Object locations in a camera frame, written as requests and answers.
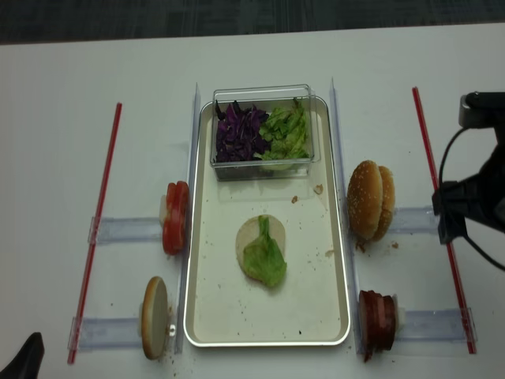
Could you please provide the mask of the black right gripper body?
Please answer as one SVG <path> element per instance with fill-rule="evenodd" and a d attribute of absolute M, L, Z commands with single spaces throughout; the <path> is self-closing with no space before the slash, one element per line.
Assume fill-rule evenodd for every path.
<path fill-rule="evenodd" d="M 448 153 L 463 134 L 461 129 L 450 139 L 440 164 L 439 189 L 432 195 L 434 213 L 464 216 L 497 231 L 504 230 L 504 145 L 498 143 L 489 159 L 474 175 L 461 181 L 444 181 L 443 169 Z"/>

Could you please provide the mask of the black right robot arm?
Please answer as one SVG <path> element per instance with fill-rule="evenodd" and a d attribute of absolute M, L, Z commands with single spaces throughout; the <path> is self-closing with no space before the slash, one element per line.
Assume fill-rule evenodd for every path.
<path fill-rule="evenodd" d="M 458 124 L 458 135 L 469 129 L 493 129 L 497 145 L 476 174 L 460 181 L 444 181 L 445 163 L 440 164 L 432 206 L 439 217 L 442 244 L 466 237 L 467 220 L 504 232 L 504 94 L 470 92 L 461 96 Z"/>

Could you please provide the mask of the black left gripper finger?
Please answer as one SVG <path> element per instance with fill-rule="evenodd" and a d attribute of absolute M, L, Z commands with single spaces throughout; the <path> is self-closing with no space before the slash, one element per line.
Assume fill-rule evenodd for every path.
<path fill-rule="evenodd" d="M 1 371 L 1 379 L 37 379 L 43 356 L 42 334 L 33 332 L 13 360 Z"/>

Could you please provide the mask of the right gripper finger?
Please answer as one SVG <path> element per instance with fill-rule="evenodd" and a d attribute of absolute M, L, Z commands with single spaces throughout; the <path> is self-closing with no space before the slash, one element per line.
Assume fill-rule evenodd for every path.
<path fill-rule="evenodd" d="M 441 213 L 438 234 L 442 245 L 449 244 L 459 237 L 467 237 L 465 217 L 450 212 Z"/>

